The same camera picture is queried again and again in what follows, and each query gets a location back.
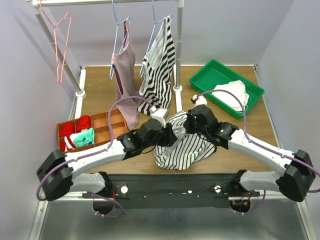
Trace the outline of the thin striped tank top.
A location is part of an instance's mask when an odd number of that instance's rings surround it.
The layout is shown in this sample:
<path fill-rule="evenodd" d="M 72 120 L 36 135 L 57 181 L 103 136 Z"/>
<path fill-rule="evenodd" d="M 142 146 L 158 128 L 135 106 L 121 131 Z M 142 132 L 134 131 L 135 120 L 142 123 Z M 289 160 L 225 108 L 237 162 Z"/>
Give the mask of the thin striped tank top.
<path fill-rule="evenodd" d="M 172 125 L 177 141 L 170 147 L 156 146 L 155 163 L 158 167 L 169 170 L 187 170 L 192 164 L 210 157 L 217 147 L 197 133 L 189 134 L 183 127 L 187 113 L 179 111 L 167 122 Z"/>

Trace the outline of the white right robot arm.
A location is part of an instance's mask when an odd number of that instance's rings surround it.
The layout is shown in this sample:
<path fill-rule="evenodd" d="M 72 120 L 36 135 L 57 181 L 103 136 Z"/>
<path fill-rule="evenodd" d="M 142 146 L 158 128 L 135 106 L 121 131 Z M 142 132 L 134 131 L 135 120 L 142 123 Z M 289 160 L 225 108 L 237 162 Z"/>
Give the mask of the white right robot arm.
<path fill-rule="evenodd" d="M 216 147 L 245 154 L 265 164 L 271 171 L 240 170 L 229 184 L 230 191 L 241 196 L 247 191 L 280 192 L 288 199 L 302 202 L 316 178 L 310 155 L 303 151 L 291 152 L 254 138 L 241 128 L 217 120 L 204 104 L 187 112 L 183 125 L 189 134 L 198 134 Z"/>

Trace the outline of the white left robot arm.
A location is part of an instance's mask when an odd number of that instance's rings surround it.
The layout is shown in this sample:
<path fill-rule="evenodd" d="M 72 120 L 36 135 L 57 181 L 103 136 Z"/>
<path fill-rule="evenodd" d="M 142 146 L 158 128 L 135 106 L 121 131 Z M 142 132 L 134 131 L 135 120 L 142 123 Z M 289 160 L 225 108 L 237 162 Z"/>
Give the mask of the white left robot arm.
<path fill-rule="evenodd" d="M 94 148 L 69 153 L 54 150 L 36 171 L 40 181 L 36 197 L 39 201 L 57 200 L 69 193 L 75 179 L 87 170 L 133 158 L 151 146 L 171 147 L 176 141 L 172 124 L 162 125 L 151 118 L 140 128 Z"/>

